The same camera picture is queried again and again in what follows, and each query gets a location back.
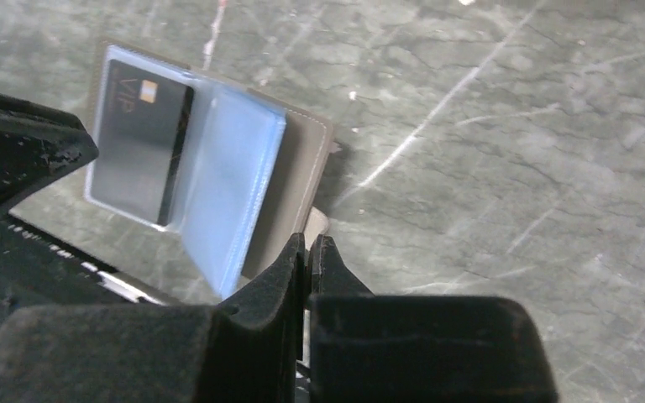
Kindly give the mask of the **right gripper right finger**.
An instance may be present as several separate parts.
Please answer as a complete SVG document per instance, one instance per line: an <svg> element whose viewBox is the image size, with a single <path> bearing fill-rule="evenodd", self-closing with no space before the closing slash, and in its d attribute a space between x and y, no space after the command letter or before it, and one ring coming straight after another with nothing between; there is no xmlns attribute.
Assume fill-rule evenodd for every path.
<svg viewBox="0 0 645 403"><path fill-rule="evenodd" d="M555 402L538 330L498 296L373 294L334 240L311 247L313 402Z"/></svg>

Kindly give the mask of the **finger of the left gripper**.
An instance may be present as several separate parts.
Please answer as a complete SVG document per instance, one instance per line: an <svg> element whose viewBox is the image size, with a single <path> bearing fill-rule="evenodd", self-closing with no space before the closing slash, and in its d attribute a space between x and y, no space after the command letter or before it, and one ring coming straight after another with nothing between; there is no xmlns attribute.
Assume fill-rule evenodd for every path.
<svg viewBox="0 0 645 403"><path fill-rule="evenodd" d="M0 93L0 217L97 156L76 115Z"/></svg>

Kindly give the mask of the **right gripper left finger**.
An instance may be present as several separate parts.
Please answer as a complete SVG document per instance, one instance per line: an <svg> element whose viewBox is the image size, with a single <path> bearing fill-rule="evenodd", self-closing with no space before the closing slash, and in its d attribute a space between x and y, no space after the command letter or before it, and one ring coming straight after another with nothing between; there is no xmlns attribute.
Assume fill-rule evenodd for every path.
<svg viewBox="0 0 645 403"><path fill-rule="evenodd" d="M301 234L216 306L22 308L0 327L0 402L291 402Z"/></svg>

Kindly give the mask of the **beige card holder wallet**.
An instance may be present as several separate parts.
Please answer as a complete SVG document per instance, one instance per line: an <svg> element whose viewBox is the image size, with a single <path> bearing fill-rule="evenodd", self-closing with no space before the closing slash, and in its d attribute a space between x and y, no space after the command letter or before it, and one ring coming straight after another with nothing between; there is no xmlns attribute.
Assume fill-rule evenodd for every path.
<svg viewBox="0 0 645 403"><path fill-rule="evenodd" d="M333 145L331 123L223 76L103 39L90 94L88 130L96 144L110 60L182 82L195 96L169 223L150 224L93 201L89 187L95 160L87 168L89 202L178 235L192 263L222 298L234 293L241 277L253 278L267 268L293 233L312 242L327 232L328 217L313 201Z"/></svg>

